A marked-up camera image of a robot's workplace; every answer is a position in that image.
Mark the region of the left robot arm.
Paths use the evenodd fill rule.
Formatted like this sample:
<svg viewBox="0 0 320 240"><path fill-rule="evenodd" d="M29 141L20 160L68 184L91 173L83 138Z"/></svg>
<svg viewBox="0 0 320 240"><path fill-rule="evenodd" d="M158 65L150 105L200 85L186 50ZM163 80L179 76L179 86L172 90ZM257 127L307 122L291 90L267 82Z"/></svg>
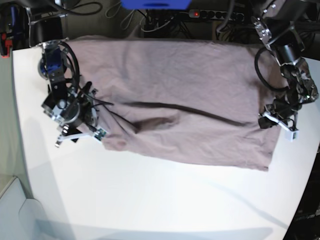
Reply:
<svg viewBox="0 0 320 240"><path fill-rule="evenodd" d="M305 44L296 27L296 21L318 0L255 0L251 21L263 43L254 58L254 68L262 84L278 96L264 107L259 115L259 127L268 129L279 125L287 131L296 131L298 111L303 105L319 98L317 86L309 65L302 57ZM287 80L287 86L276 88L265 80L259 69L259 59L269 52Z"/></svg>

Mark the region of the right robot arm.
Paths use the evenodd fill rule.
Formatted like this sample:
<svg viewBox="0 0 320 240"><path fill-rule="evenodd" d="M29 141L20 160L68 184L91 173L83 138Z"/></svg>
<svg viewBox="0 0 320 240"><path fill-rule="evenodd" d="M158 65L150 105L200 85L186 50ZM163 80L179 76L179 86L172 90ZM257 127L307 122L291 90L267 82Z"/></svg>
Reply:
<svg viewBox="0 0 320 240"><path fill-rule="evenodd" d="M29 45L41 47L38 72L48 81L48 96L41 106L61 131L55 146L85 137L100 142L106 131L98 123L97 90L90 81L80 86L79 62L65 42L62 18L72 6L59 0L24 0L22 4L28 16Z"/></svg>

